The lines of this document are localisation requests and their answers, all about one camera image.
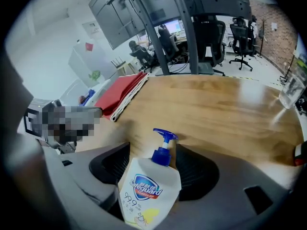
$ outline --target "blue object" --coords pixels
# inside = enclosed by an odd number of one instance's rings
[[[161,136],[163,136],[164,142],[163,147],[159,147],[158,150],[154,151],[152,156],[152,162],[168,166],[171,162],[171,155],[169,154],[169,149],[167,149],[167,145],[170,140],[177,140],[178,136],[164,129],[154,128],[154,131],[158,132]]]
[[[92,89],[90,89],[90,90],[88,91],[88,94],[87,94],[86,97],[85,97],[85,100],[84,100],[81,104],[79,104],[79,106],[85,106],[85,104],[88,102],[88,100],[89,100],[94,94],[95,94],[95,91],[92,90]]]

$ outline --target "blue pump head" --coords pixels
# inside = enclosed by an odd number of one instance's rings
[[[178,140],[178,136],[164,129],[154,128],[154,131],[163,136],[164,142],[162,147],[154,151],[152,161],[160,165],[168,166],[171,162],[171,155],[167,146],[170,140]]]

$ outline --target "white floor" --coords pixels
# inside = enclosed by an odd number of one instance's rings
[[[223,66],[221,67],[217,65],[214,69],[223,71],[228,77],[244,78],[247,81],[260,81],[261,83],[278,90],[283,88],[279,81],[279,77],[283,74],[265,58],[256,56],[246,57],[244,59],[253,68],[253,71],[250,71],[250,68],[245,65],[243,65],[242,70],[239,70],[239,62],[231,62],[231,64],[229,64],[229,61],[234,58],[234,54],[226,54],[225,59],[222,62]],[[153,72],[150,73],[150,77],[155,77],[155,74],[159,69],[160,68],[154,68]],[[300,115],[298,112],[297,115],[302,126],[304,140],[307,140],[307,117],[305,115]]]

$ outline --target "metal pole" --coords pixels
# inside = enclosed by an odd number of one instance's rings
[[[198,74],[198,55],[194,27],[185,0],[175,0],[187,36],[191,74]]]
[[[147,13],[147,10],[145,9],[143,3],[141,0],[130,0],[131,3],[133,4],[136,12],[138,15],[141,17],[145,24],[145,28],[147,31],[147,34],[149,38],[151,39],[151,42],[154,46],[154,51],[157,54],[162,72],[164,75],[170,75],[168,65],[166,62],[165,55],[163,53],[162,45],[161,42],[158,38],[157,33],[155,32],[154,25],[152,24],[149,14]]]

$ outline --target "red cloth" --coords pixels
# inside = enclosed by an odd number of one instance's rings
[[[119,77],[112,86],[100,97],[95,106],[104,110],[104,117],[110,119],[112,113],[117,109],[122,100],[133,88],[146,76],[139,72],[136,75]]]

